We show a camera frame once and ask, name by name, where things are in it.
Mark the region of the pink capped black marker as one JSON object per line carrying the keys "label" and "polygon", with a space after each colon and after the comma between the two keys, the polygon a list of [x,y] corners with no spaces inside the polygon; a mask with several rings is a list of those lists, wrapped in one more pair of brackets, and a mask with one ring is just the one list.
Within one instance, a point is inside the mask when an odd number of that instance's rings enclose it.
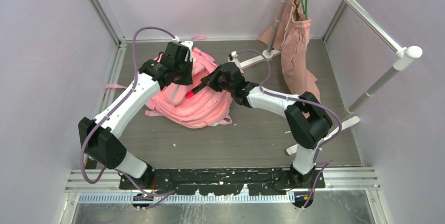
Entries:
{"label": "pink capped black marker", "polygon": [[199,91],[201,91],[203,88],[207,87],[206,84],[200,83],[196,87],[192,88],[187,94],[185,95],[185,98],[190,99],[194,95],[196,95]]}

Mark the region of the pink student backpack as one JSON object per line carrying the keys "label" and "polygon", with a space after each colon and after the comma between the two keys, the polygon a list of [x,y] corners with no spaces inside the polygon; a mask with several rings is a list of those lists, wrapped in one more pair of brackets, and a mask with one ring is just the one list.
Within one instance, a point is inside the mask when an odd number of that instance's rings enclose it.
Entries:
{"label": "pink student backpack", "polygon": [[194,46],[193,60],[193,83],[188,86],[172,83],[165,87],[143,105],[147,108],[146,115],[164,116],[190,129],[231,124],[232,97],[227,91],[217,92],[205,87],[190,99],[185,98],[187,92],[218,67],[212,56]]}

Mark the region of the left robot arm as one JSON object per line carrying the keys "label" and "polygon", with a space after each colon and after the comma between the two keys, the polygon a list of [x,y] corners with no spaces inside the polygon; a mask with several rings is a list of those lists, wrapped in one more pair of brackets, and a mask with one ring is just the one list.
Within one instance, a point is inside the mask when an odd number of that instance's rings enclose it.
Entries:
{"label": "left robot arm", "polygon": [[108,108],[93,119],[83,118],[78,124],[82,153],[105,168],[131,176],[139,188],[150,187],[151,166],[131,154],[119,138],[143,105],[165,87],[172,83],[192,84],[193,44],[170,41],[159,60],[146,61]]}

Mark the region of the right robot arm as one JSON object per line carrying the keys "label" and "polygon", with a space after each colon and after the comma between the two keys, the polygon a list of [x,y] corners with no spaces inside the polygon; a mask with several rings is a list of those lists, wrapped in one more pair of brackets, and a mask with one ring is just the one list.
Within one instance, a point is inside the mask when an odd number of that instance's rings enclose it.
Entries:
{"label": "right robot arm", "polygon": [[214,91],[227,91],[238,105],[263,109],[284,117],[296,141],[290,178],[300,188],[311,182],[316,149],[333,125],[326,108],[320,105],[314,94],[289,95],[268,90],[247,81],[233,62],[218,66],[201,82]]}

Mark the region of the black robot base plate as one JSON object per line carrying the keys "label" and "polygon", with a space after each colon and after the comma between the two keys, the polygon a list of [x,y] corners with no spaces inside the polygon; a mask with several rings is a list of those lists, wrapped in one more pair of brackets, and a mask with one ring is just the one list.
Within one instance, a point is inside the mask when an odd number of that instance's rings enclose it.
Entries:
{"label": "black robot base plate", "polygon": [[301,189],[325,188],[323,175],[318,170],[304,183],[297,183],[296,176],[287,167],[274,168],[193,168],[154,169],[145,182],[135,180],[137,185],[153,193],[174,191],[176,195],[235,196],[246,189],[249,196],[284,195]]}

